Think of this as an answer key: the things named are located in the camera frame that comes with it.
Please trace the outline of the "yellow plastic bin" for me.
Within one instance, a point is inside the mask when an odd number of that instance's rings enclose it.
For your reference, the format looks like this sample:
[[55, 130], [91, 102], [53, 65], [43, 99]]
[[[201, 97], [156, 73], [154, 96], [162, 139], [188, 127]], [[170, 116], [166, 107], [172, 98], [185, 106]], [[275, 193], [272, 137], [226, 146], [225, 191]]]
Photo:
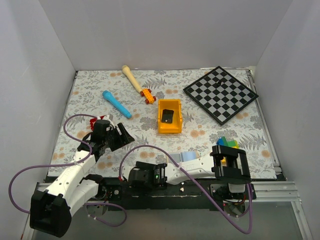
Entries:
[[180, 99], [160, 99], [158, 101], [158, 133], [180, 134], [183, 116]]

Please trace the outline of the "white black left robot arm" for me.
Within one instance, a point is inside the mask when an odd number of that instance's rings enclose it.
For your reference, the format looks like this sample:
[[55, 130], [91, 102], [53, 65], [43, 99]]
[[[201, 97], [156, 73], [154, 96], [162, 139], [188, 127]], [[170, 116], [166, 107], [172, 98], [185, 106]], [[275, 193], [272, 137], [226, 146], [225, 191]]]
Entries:
[[90, 177], [92, 168], [106, 149], [112, 152], [134, 142], [122, 123], [114, 126], [107, 119], [98, 119], [80, 142], [70, 166], [45, 190], [36, 190], [31, 197], [29, 226], [58, 238], [68, 231], [73, 215], [91, 198], [101, 200], [106, 187], [103, 177]]

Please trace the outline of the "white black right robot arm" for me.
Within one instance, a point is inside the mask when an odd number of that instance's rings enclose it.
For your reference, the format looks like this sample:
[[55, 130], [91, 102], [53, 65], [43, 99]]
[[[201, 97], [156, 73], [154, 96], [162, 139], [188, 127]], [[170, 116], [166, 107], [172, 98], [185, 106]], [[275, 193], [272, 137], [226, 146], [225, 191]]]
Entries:
[[247, 155], [242, 149], [214, 145], [212, 152], [179, 163], [151, 164], [137, 161], [134, 167], [122, 166], [120, 176], [131, 184], [152, 189], [165, 184], [178, 185], [190, 179], [215, 177], [227, 183], [226, 192], [237, 199], [252, 182]]

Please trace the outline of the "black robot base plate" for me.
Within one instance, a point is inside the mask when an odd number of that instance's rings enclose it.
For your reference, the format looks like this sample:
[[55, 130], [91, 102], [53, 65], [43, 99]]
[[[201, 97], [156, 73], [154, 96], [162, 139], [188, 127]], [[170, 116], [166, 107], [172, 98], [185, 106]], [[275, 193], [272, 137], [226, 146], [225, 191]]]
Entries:
[[183, 210], [183, 209], [208, 209], [217, 211], [224, 209], [224, 204], [244, 206], [249, 194], [229, 193], [227, 184], [216, 180], [201, 180], [199, 183], [217, 203], [215, 206], [205, 194], [191, 181], [185, 185], [167, 185], [166, 188], [146, 190], [128, 185], [119, 179], [106, 178], [97, 174], [89, 174], [82, 178], [80, 185], [87, 187], [93, 183], [97, 193], [91, 196], [90, 201], [95, 205], [106, 203], [109, 211], [125, 210]]

